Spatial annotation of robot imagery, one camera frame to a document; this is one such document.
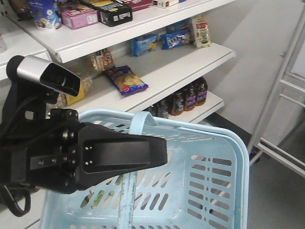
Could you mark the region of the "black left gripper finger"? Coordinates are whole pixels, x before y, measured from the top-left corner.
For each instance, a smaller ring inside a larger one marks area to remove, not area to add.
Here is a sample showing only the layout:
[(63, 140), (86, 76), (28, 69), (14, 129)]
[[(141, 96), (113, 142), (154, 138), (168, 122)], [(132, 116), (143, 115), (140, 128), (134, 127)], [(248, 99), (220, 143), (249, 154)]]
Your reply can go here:
[(81, 123), (77, 161), (76, 188), (85, 190), (111, 177), (165, 165), (167, 143), (159, 137)]

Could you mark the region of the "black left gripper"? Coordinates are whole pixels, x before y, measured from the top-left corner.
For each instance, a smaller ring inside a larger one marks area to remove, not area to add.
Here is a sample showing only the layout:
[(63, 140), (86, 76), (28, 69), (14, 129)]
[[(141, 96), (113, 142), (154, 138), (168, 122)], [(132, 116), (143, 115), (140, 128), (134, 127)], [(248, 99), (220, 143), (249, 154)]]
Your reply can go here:
[(52, 109), (28, 120), (3, 112), (0, 124), (0, 182), (8, 187), (40, 187), (59, 193), (77, 191), (78, 112)]

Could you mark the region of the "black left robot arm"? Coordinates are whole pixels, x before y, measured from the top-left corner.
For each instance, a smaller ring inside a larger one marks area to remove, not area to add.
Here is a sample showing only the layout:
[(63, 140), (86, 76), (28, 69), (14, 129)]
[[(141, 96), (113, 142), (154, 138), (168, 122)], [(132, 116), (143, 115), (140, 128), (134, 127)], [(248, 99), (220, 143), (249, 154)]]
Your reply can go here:
[(9, 187), (71, 194), (166, 163), (164, 139), (80, 122), (72, 109), (53, 109), (48, 119), (19, 120), (0, 138), (0, 181)]

